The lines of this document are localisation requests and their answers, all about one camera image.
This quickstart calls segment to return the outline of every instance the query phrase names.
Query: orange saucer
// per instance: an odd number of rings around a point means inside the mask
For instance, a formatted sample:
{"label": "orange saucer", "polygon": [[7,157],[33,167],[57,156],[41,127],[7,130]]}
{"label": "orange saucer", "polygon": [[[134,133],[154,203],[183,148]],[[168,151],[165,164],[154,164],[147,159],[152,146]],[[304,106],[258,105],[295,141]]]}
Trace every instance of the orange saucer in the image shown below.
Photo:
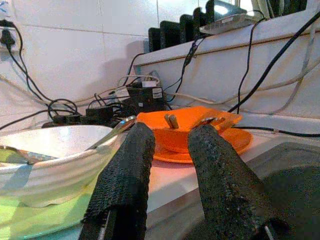
{"label": "orange saucer", "polygon": [[[228,141],[239,155],[246,151],[253,139],[250,132],[237,128],[228,128],[221,134],[221,137]],[[158,145],[155,146],[153,158],[163,162],[192,164],[189,153],[168,151]]]}

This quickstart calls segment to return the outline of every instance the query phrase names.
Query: plug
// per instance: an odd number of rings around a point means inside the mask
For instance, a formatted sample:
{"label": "plug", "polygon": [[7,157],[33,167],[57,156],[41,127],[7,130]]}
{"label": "plug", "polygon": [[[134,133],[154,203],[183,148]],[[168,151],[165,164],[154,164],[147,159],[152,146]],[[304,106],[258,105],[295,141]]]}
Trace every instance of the plug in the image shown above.
{"label": "plug", "polygon": [[6,46],[6,48],[8,49],[8,51],[11,52],[11,48],[13,45],[16,44],[16,41],[13,39],[13,37],[11,36],[11,33],[8,29],[3,29],[2,30],[2,37],[0,39],[0,43],[2,43],[3,45]]}
{"label": "plug", "polygon": [[12,21],[7,21],[3,19],[0,20],[0,27],[14,28],[15,24]]}

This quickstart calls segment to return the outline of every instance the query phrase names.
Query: white bowl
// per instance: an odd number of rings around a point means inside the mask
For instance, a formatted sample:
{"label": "white bowl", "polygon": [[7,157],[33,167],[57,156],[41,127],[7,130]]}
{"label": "white bowl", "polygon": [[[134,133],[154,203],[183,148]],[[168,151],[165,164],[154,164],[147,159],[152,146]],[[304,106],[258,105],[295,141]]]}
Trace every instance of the white bowl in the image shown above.
{"label": "white bowl", "polygon": [[106,126],[74,125],[0,137],[0,145],[57,157],[34,165],[1,163],[0,196],[15,197],[37,208],[74,198],[115,154],[116,137],[95,150],[84,151],[111,130]]}

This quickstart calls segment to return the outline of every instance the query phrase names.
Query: orange bowl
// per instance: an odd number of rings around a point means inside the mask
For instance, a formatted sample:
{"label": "orange bowl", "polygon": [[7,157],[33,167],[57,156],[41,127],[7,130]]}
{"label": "orange bowl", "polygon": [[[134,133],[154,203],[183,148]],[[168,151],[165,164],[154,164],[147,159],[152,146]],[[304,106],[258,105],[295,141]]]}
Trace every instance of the orange bowl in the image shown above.
{"label": "orange bowl", "polygon": [[[179,128],[170,128],[165,120],[165,115],[175,115]],[[233,114],[217,109],[196,106],[171,111],[155,111],[139,113],[137,121],[145,123],[154,133],[157,145],[176,153],[188,153],[188,134],[201,120],[208,117],[220,118],[212,125],[221,134],[226,129],[242,119],[241,115]]]}

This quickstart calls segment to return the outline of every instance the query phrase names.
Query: black textured gripper pad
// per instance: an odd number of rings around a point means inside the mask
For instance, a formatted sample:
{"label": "black textured gripper pad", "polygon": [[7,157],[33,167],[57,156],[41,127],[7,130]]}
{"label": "black textured gripper pad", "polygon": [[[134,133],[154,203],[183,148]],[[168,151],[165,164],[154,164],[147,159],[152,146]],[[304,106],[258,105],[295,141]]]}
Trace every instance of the black textured gripper pad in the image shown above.
{"label": "black textured gripper pad", "polygon": [[98,176],[83,222],[99,222],[105,212],[117,209],[112,239],[144,239],[148,184],[154,153],[153,132],[144,123],[136,123]]}
{"label": "black textured gripper pad", "polygon": [[188,149],[213,240],[255,239],[266,224],[281,222],[263,183],[214,127],[193,129]]}

